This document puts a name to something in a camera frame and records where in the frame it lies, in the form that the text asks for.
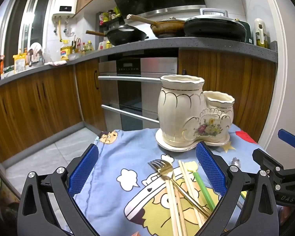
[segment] gray stone countertop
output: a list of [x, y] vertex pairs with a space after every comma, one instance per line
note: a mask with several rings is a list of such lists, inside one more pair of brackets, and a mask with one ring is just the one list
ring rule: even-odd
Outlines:
[[[115, 46], [102, 51], [94, 51], [78, 59], [68, 61], [67, 64], [62, 65], [73, 65], [82, 61], [98, 58], [101, 56], [107, 56], [115, 53], [123, 53], [130, 51], [138, 51], [145, 49], [157, 49], [157, 48], [180, 48], [180, 49], [194, 49], [194, 50], [208, 50], [218, 52], [229, 52], [240, 55], [246, 55], [255, 57], [262, 60], [268, 60], [271, 62], [278, 62], [278, 53], [269, 49], [265, 49], [256, 45], [248, 43], [215, 39], [215, 38], [196, 38], [196, 37], [177, 37], [177, 38], [164, 38], [164, 39], [153, 39], [145, 40], [133, 43], [127, 43], [119, 46]], [[11, 75], [0, 80], [0, 86], [11, 82], [13, 80], [22, 78], [27, 75], [31, 75], [37, 72], [56, 68], [57, 66], [44, 65], [36, 66], [32, 69], [20, 72], [15, 75]]]

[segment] window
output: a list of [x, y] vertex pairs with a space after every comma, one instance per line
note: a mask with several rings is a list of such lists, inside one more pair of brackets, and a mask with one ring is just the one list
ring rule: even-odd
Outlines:
[[42, 46], [45, 16], [50, 0], [15, 0], [8, 17], [6, 34], [4, 38], [4, 66], [14, 64], [13, 55], [18, 54], [19, 49], [38, 42]]

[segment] cabinet handle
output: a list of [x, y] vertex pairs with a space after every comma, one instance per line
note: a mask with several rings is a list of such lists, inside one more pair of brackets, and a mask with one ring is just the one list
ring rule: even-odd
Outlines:
[[4, 104], [4, 100], [3, 100], [3, 98], [2, 98], [2, 104], [3, 104], [4, 111], [6, 112], [6, 115], [8, 115], [8, 113], [7, 113], [7, 111], [6, 111], [6, 106], [5, 106], [5, 104]]
[[41, 84], [43, 85], [44, 97], [46, 98], [46, 92], [45, 92], [45, 85], [44, 85], [44, 82], [42, 81]]
[[41, 95], [39, 94], [38, 84], [36, 84], [36, 88], [37, 88], [37, 92], [38, 92], [38, 98], [39, 98], [39, 101], [40, 101], [41, 100]]
[[94, 71], [94, 81], [95, 81], [96, 89], [99, 90], [99, 88], [97, 87], [97, 84], [96, 84], [96, 78], [97, 78], [97, 70]]

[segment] white water heater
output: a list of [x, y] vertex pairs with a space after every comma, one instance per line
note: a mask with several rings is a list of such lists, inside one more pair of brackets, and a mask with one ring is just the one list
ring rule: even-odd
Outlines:
[[54, 17], [73, 17], [76, 14], [76, 3], [78, 0], [56, 0]]

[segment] gray lid handle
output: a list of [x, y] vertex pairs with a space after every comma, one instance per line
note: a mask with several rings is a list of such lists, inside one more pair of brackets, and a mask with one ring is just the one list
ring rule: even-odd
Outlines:
[[205, 12], [218, 12], [218, 13], [224, 14], [225, 17], [228, 17], [227, 10], [221, 10], [221, 9], [216, 9], [216, 8], [201, 8], [200, 9], [200, 15], [204, 15]]

